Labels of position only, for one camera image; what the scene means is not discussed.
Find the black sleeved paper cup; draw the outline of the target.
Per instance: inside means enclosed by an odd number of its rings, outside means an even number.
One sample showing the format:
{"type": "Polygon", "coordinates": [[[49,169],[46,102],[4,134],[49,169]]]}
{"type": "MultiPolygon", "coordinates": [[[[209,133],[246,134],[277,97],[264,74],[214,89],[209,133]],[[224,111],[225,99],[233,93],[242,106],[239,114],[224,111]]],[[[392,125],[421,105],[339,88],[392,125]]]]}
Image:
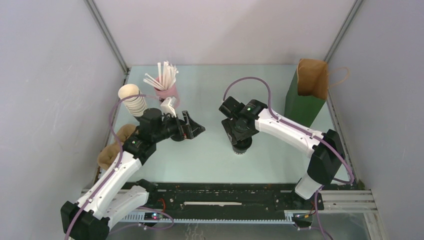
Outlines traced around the black sleeved paper cup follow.
{"type": "Polygon", "coordinates": [[[251,146],[253,140],[251,137],[244,140],[239,140],[236,144],[232,145],[233,152],[237,155],[243,155],[251,146]]]}

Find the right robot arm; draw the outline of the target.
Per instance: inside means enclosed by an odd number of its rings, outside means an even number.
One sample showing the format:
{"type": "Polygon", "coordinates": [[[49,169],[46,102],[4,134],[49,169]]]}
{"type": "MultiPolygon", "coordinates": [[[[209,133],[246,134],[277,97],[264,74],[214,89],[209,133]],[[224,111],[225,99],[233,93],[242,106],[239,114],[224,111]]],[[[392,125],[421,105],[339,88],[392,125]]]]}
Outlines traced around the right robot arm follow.
{"type": "Polygon", "coordinates": [[[331,128],[303,126],[256,99],[196,99],[184,108],[205,127],[190,146],[188,182],[294,183],[291,204],[304,209],[321,186],[352,181],[331,128]]]}

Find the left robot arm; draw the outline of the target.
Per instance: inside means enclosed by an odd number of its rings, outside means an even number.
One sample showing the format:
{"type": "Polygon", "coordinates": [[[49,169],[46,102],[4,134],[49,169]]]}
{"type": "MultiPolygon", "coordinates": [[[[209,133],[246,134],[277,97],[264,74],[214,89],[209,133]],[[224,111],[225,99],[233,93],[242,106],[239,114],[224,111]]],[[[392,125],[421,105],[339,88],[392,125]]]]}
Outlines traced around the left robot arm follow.
{"type": "Polygon", "coordinates": [[[157,108],[148,108],[131,126],[124,138],[115,133],[117,154],[100,180],[76,202],[67,201],[60,209],[65,239],[105,240],[112,228],[138,207],[153,208],[158,194],[141,185],[118,196],[127,180],[157,150],[157,144],[172,139],[191,140],[205,131],[183,111],[183,118],[157,108]]]}

